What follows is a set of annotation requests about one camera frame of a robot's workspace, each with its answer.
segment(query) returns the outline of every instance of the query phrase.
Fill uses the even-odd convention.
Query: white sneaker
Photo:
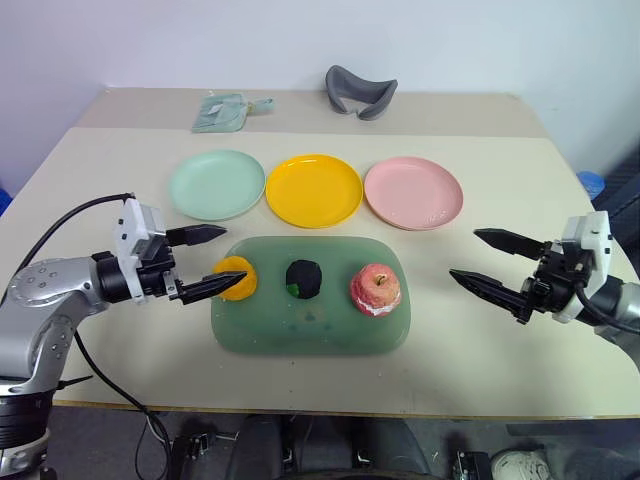
[[[553,480],[540,452],[504,452],[491,461],[493,480]]]

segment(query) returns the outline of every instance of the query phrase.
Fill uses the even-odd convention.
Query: gray curved object
[[[398,88],[397,80],[370,82],[355,76],[339,65],[334,65],[329,69],[325,82],[329,101],[339,113],[350,113],[340,97],[371,104],[361,112],[358,112],[358,118],[361,120],[375,120],[382,115],[391,102],[393,93]]]

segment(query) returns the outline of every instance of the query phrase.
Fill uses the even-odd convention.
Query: translucent green tray
[[[254,237],[229,255],[247,258],[258,274],[258,289],[240,302],[214,298],[211,324],[218,342],[248,354],[362,355],[402,344],[409,332],[407,281],[385,244],[360,237]],[[294,260],[313,260],[322,269],[320,293],[309,300],[285,289]],[[360,313],[351,303],[349,282],[367,263],[389,265],[402,285],[402,303],[383,318]]]

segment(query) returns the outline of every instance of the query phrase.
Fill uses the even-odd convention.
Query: beige table
[[[250,119],[241,133],[192,135],[188,128],[204,93],[126,89],[99,98],[0,218],[1,285],[57,217],[89,198],[135,191],[142,202],[163,210],[167,225],[192,222],[172,208],[167,182],[182,159],[215,148],[247,152],[267,173],[305,152],[337,155],[361,174],[389,156],[420,155],[458,178],[465,206],[453,223],[431,232],[395,229],[366,205],[337,227],[302,230],[280,221],[264,198],[247,214],[220,222],[229,229],[223,237],[176,249],[185,280],[206,274],[233,244],[255,235],[370,236],[389,245],[403,265],[412,302],[410,333],[387,355],[242,356],[216,343],[209,302],[121,303],[85,320],[80,332],[96,362],[143,402],[200,410],[431,416],[640,413],[634,364],[589,327],[539,314],[521,326],[448,274],[449,268],[480,271],[519,289],[535,263],[489,248],[473,229],[495,226],[553,239],[567,217],[591,209],[575,175],[518,99],[401,94],[384,117],[365,123],[334,114],[316,93],[252,92],[254,98],[276,97],[277,112]],[[74,219],[40,258],[113,249],[118,210],[100,206]],[[611,273],[635,280],[617,245],[613,254]],[[88,372],[74,348],[64,377]],[[98,380],[59,392],[56,401],[122,402]]]

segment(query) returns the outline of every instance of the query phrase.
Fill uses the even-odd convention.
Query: apple
[[[390,314],[402,300],[398,277],[381,263],[371,263],[356,273],[349,291],[356,308],[370,317]]]

